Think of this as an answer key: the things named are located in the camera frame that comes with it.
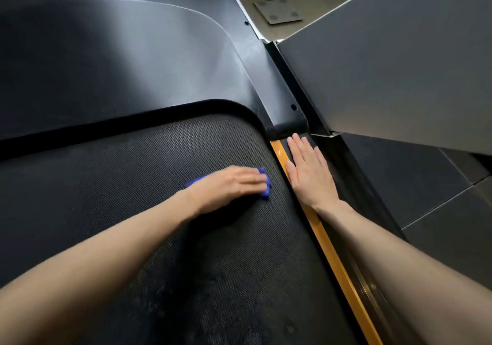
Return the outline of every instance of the forearm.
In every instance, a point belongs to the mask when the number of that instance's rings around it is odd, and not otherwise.
[[[0,290],[0,342],[30,343],[117,292],[196,210],[179,192],[37,265]]]
[[[348,241],[383,293],[426,342],[492,342],[492,292],[346,203],[316,210]]]

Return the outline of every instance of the treadmill belt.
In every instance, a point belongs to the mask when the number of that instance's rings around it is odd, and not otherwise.
[[[83,344],[363,341],[262,135],[205,115],[0,163],[0,284],[229,165],[270,199],[201,216],[156,251]]]

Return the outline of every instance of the blue cleaning cloth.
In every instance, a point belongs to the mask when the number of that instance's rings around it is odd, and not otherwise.
[[[267,189],[266,189],[266,190],[264,190],[262,193],[260,193],[260,197],[261,197],[262,199],[267,200],[267,199],[268,199],[268,197],[270,196],[270,186],[272,185],[272,182],[270,181],[270,177],[268,176],[268,174],[267,174],[267,172],[266,172],[266,170],[265,170],[265,168],[264,168],[264,167],[259,167],[259,168],[258,168],[258,171],[259,171],[261,174],[265,174],[265,175],[267,176]],[[194,182],[199,181],[200,179],[203,179],[203,178],[205,178],[205,177],[207,177],[207,176],[208,176],[208,175],[204,175],[204,176],[202,176],[202,177],[200,177],[200,178],[197,178],[197,179],[194,179],[194,180],[192,180],[192,181],[189,181],[188,183],[186,183],[186,184],[185,184],[185,186],[186,186],[186,187],[189,187],[189,186],[191,186]]]

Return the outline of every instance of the person's right arm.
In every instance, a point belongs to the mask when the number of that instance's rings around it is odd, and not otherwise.
[[[341,201],[321,151],[288,138],[298,199],[337,230],[381,290],[429,344],[491,344],[492,292],[414,248]]]

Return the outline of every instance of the dark floor tile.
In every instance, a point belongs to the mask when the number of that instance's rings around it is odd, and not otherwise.
[[[475,188],[477,188],[480,195],[492,206],[492,177],[488,177],[477,183]]]
[[[492,206],[475,187],[403,229],[410,243],[492,289]]]
[[[469,186],[439,148],[342,136],[400,227]]]
[[[471,184],[490,175],[489,170],[470,153],[455,149],[441,149],[441,151],[456,165]]]

